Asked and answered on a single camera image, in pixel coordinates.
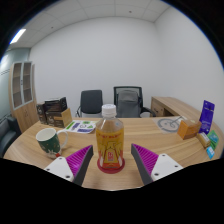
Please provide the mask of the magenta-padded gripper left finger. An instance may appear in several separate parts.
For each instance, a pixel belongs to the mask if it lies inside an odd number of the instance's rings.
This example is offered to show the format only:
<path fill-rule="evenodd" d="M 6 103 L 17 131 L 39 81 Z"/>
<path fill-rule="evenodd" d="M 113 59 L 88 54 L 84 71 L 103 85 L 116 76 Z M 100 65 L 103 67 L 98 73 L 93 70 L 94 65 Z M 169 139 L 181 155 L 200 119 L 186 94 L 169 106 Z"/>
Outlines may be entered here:
<path fill-rule="evenodd" d="M 45 168 L 45 171 L 81 186 L 92 156 L 93 146 L 89 145 L 68 157 L 56 158 Z"/>

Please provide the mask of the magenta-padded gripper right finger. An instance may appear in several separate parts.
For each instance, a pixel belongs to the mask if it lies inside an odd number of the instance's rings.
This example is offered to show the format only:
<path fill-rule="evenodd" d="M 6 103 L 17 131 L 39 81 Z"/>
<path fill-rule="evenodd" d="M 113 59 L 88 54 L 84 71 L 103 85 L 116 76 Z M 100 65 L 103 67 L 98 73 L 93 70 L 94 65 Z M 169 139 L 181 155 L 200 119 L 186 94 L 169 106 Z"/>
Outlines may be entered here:
<path fill-rule="evenodd" d="M 131 145 L 131 154 L 137 164 L 144 185 L 182 169 L 182 166 L 167 154 L 156 154 L 137 144 Z"/>

